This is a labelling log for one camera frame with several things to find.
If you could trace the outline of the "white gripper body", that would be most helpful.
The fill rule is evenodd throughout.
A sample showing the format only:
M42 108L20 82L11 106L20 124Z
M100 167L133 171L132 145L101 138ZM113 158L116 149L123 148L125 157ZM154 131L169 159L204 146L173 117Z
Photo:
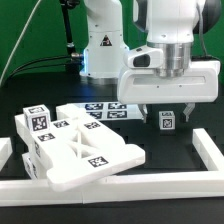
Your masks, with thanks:
M189 47L130 50L117 84L124 104L213 102L218 96L220 61L212 57L191 60Z

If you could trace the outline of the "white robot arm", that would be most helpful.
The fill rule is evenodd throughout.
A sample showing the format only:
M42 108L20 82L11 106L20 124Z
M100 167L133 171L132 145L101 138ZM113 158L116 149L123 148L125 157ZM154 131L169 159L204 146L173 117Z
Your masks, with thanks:
M208 32L221 14L220 0L133 0L133 22L146 44L130 49L123 40L119 0L84 0L88 45L80 75L115 83L117 99L136 104L184 103L188 116L199 102L218 96L221 63L208 54L191 55L195 35Z

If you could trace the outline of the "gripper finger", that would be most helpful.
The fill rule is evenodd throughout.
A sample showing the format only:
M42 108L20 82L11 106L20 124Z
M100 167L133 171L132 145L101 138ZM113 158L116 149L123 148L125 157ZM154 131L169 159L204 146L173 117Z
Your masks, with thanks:
M143 123L147 122L148 110L146 104L139 104L138 105L139 111L142 114Z
M183 110L183 121L188 122L191 113L195 109L195 104L194 103L187 103L185 109Z

